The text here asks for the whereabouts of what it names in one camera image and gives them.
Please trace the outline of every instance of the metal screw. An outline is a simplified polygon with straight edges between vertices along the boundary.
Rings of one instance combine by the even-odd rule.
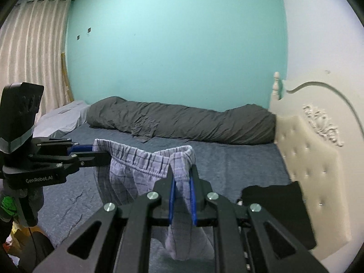
[[[104,210],[105,211],[113,211],[115,209],[115,204],[113,204],[113,203],[106,203],[105,205],[104,205]]]
[[[217,200],[219,198],[219,194],[215,192],[210,192],[207,194],[207,198],[209,198],[210,200]]]
[[[158,194],[157,192],[154,192],[154,191],[149,192],[149,193],[147,194],[147,197],[148,197],[148,199],[150,199],[150,200],[157,199],[157,198],[158,198],[158,196],[159,196],[159,194]]]
[[[258,203],[253,203],[253,204],[250,205],[250,210],[252,212],[259,212],[259,211],[262,210],[262,207]]]

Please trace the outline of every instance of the blue gripper pad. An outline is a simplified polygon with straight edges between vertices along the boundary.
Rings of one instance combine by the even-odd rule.
[[[193,185],[193,178],[190,176],[190,193],[191,193],[191,217],[193,225],[197,225],[197,214],[196,214],[196,197],[195,187]]]
[[[176,182],[173,177],[172,186],[171,186],[171,195],[169,197],[169,224],[170,225],[172,224],[172,219],[173,219],[175,188],[176,188]]]
[[[75,152],[92,152],[93,145],[73,145],[67,150],[67,155]]]

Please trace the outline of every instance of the gray duvet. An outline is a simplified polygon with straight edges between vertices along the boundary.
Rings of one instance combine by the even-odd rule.
[[[276,117],[257,105],[225,112],[108,97],[91,105],[87,123],[141,137],[182,138],[203,142],[257,145],[274,140]]]

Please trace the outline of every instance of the bed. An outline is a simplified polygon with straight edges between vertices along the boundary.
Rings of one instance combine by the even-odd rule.
[[[277,114],[275,142],[256,146],[162,137],[143,143],[130,134],[88,124],[65,137],[83,144],[109,139],[149,152],[189,144],[196,152],[200,177],[232,202],[245,187],[298,180],[317,241],[312,253],[330,272],[344,272],[364,238],[363,104],[332,74],[280,81],[275,73],[269,109]],[[92,169],[68,176],[63,185],[45,187],[44,196],[39,225],[55,246],[102,206]],[[149,272],[191,270],[214,272],[214,262],[172,260],[152,240]]]

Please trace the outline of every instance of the white headboard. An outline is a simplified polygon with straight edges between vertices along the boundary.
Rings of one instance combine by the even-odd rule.
[[[328,71],[283,81],[281,99],[274,78],[276,144],[302,187],[312,253],[330,272],[344,272],[364,242],[363,100]]]

